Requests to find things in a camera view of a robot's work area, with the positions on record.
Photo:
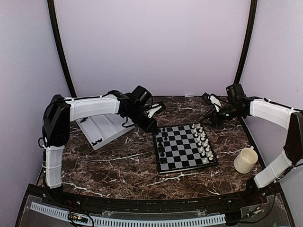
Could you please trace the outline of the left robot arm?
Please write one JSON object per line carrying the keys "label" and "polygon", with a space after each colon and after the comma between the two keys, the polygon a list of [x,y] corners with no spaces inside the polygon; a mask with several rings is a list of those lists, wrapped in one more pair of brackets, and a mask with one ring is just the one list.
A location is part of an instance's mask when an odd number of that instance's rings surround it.
{"label": "left robot arm", "polygon": [[134,126],[146,133],[155,133],[158,126],[154,115],[164,109],[163,102],[155,103],[151,93],[142,86],[125,94],[111,90],[101,96],[54,95],[45,109],[42,137],[38,140],[44,149],[45,185],[51,189],[49,200],[56,206],[67,202],[66,194],[58,188],[62,186],[62,155],[70,138],[71,122],[76,122],[91,146],[98,149]]}

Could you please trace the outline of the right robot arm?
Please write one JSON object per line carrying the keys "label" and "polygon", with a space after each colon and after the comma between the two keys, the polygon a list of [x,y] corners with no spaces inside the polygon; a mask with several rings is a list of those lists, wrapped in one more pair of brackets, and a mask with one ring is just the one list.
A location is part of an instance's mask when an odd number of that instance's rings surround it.
{"label": "right robot arm", "polygon": [[303,112],[267,98],[247,96],[241,84],[226,88],[227,100],[204,93],[202,99],[212,108],[200,122],[216,127],[234,118],[251,117],[249,130],[259,142],[267,166],[242,194],[242,202],[252,205],[260,197],[259,189],[282,179],[293,168],[303,164]]}

